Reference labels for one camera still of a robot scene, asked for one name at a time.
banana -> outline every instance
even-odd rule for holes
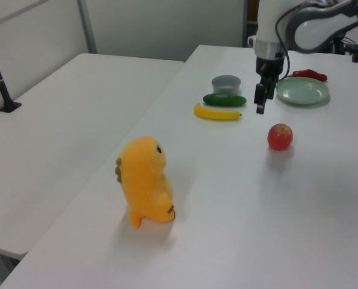
[[[212,110],[210,108],[202,107],[200,103],[195,105],[193,111],[196,116],[204,117],[205,119],[230,120],[230,119],[237,119],[241,116],[241,113],[239,111]]]

light green plate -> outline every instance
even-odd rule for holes
[[[279,81],[276,95],[293,104],[315,104],[329,96],[329,88],[313,78],[291,77]]]

gray bowl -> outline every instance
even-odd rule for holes
[[[212,80],[214,93],[222,93],[225,95],[237,95],[240,84],[240,78],[233,75],[220,75]]]

cucumber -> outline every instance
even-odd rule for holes
[[[247,100],[239,95],[223,95],[220,93],[211,93],[203,98],[203,101],[208,105],[216,107],[241,107]]]

red chili pepper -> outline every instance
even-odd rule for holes
[[[309,78],[314,78],[316,80],[319,81],[326,81],[327,80],[327,75],[325,74],[320,74],[314,70],[311,69],[306,69],[306,70],[299,70],[299,71],[294,71],[292,73],[293,77],[309,77]]]

